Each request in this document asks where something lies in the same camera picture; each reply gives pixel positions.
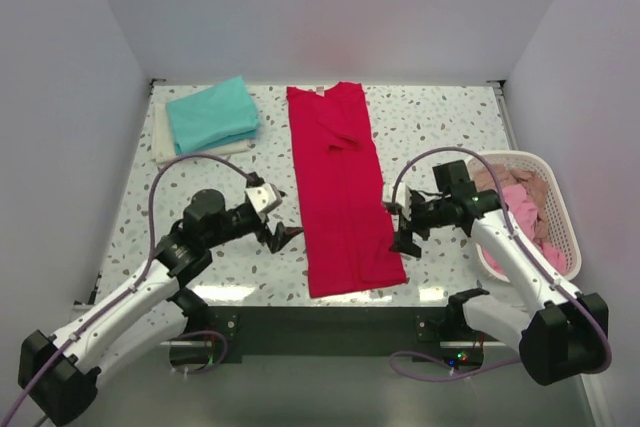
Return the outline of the red t shirt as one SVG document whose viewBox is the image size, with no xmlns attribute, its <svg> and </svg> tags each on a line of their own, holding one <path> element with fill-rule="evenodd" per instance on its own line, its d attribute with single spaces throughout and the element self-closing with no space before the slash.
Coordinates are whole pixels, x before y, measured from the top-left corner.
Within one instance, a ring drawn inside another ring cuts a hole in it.
<svg viewBox="0 0 640 427">
<path fill-rule="evenodd" d="M 286 97 L 311 297 L 405 283 L 362 86 Z"/>
</svg>

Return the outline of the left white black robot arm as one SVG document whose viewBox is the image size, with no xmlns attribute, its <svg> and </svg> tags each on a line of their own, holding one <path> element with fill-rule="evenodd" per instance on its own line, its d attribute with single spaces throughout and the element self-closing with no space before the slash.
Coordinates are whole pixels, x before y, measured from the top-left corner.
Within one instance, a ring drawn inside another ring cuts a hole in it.
<svg viewBox="0 0 640 427">
<path fill-rule="evenodd" d="M 277 253 L 301 234 L 302 228 L 283 223 L 269 227 L 268 215 L 281 202 L 281 191 L 270 183 L 247 187 L 243 203 L 234 208 L 215 189 L 198 191 L 127 281 L 80 318 L 49 335 L 36 330 L 22 342 L 18 384 L 24 394 L 54 425 L 65 426 L 93 403 L 100 379 L 129 358 L 165 340 L 200 337 L 207 327 L 206 304 L 188 284 L 209 267 L 214 247 L 253 235 Z M 162 303 L 177 309 L 163 331 L 114 346 Z"/>
</svg>

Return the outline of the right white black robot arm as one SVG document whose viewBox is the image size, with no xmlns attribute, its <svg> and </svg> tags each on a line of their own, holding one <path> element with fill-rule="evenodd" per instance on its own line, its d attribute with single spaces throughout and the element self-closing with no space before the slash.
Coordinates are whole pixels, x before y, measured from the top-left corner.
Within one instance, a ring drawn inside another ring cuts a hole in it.
<svg viewBox="0 0 640 427">
<path fill-rule="evenodd" d="M 546 386 L 597 374 L 612 361 L 609 310 L 598 294 L 584 294 L 551 266 L 516 225 L 503 194 L 479 191 L 462 161 L 434 167 L 434 198 L 402 180 L 385 187 L 383 204 L 398 220 L 391 251 L 420 258 L 414 239 L 457 227 L 499 264 L 524 307 L 510 307 L 483 288 L 452 295 L 438 328 L 459 340 L 484 333 L 518 353 L 529 376 Z"/>
</svg>

